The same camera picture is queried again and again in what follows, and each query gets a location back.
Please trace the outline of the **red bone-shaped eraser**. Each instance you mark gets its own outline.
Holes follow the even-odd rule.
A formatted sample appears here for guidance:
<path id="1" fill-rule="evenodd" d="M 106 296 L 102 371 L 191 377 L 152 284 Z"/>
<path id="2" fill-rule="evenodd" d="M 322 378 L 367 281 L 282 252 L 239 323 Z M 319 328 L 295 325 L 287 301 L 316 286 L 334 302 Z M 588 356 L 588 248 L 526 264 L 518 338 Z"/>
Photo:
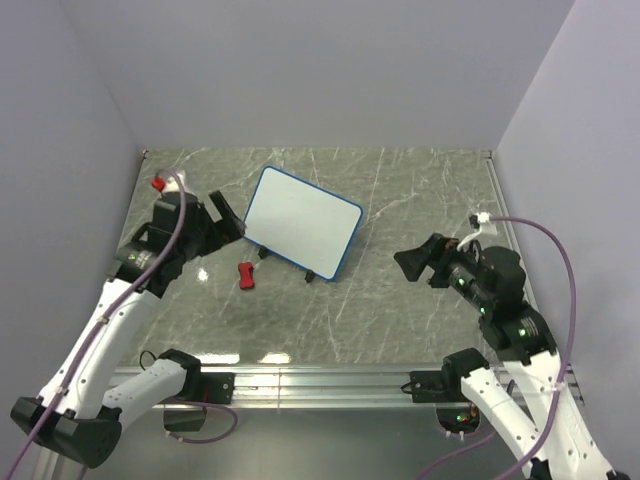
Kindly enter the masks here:
<path id="1" fill-rule="evenodd" d="M 239 273 L 238 285 L 241 290 L 251 290 L 255 287 L 253 278 L 254 265 L 251 262 L 242 262 L 237 266 Z"/>

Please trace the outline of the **blue framed whiteboard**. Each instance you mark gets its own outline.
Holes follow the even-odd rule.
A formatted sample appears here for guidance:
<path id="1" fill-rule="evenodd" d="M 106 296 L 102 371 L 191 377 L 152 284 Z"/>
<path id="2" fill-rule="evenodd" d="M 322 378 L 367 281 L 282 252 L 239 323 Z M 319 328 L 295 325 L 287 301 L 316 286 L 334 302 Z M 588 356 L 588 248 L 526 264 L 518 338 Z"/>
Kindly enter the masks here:
<path id="1" fill-rule="evenodd" d="M 333 281 L 362 217 L 359 204 L 267 166 L 244 216 L 245 238 L 319 278 Z"/>

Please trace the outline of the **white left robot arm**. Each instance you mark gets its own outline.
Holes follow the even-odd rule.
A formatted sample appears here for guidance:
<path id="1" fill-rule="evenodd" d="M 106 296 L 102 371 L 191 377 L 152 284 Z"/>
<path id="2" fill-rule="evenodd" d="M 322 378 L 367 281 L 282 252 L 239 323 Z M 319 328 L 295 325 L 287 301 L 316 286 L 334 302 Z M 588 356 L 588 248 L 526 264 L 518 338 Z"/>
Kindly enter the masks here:
<path id="1" fill-rule="evenodd" d="M 36 396 L 18 398 L 11 410 L 30 443 L 94 469 L 126 428 L 161 401 L 204 398 L 200 360 L 176 349 L 116 387 L 110 380 L 133 335 L 154 316 L 184 265 L 243 237 L 244 224 L 223 194 L 213 191 L 209 197 L 219 220 L 192 193 L 161 194 L 151 220 L 117 250 L 71 353 Z"/>

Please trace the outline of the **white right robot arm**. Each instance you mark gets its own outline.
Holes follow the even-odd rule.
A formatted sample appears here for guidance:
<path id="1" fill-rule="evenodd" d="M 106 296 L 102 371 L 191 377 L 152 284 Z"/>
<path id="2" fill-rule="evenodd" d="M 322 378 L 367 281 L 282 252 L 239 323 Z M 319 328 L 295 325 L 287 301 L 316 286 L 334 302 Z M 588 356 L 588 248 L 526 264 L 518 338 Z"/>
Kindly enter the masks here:
<path id="1" fill-rule="evenodd" d="M 475 405 L 509 447 L 515 464 L 502 478 L 624 479 L 599 450 L 571 390 L 566 364 L 544 317 L 524 298 L 526 273 L 509 248 L 483 248 L 435 233 L 420 247 L 395 253 L 405 278 L 425 269 L 434 289 L 454 289 L 479 314 L 480 331 L 525 402 L 518 405 L 475 348 L 447 356 L 441 386 Z"/>

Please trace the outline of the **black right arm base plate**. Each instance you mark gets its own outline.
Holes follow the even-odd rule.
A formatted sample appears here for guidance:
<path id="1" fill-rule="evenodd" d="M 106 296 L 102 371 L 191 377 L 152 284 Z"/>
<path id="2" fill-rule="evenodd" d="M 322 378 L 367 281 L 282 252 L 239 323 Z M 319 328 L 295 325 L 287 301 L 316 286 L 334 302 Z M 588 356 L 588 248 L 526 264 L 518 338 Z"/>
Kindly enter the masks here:
<path id="1" fill-rule="evenodd" d="M 410 395 L 415 404 L 422 403 L 462 403 L 467 399 L 448 383 L 441 371 L 411 371 L 409 381 L 400 387 L 402 393 Z"/>

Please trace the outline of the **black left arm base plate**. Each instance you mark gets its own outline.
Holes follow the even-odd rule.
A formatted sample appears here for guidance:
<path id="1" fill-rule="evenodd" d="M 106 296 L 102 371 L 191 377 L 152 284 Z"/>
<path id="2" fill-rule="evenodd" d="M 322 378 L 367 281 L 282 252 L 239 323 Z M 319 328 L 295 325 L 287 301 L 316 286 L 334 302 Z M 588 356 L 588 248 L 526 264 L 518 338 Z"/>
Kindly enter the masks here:
<path id="1" fill-rule="evenodd" d="M 230 405 L 234 386 L 235 374 L 231 372 L 187 374 L 177 387 L 171 387 L 168 393 L 161 393 L 156 402 L 191 401 Z"/>

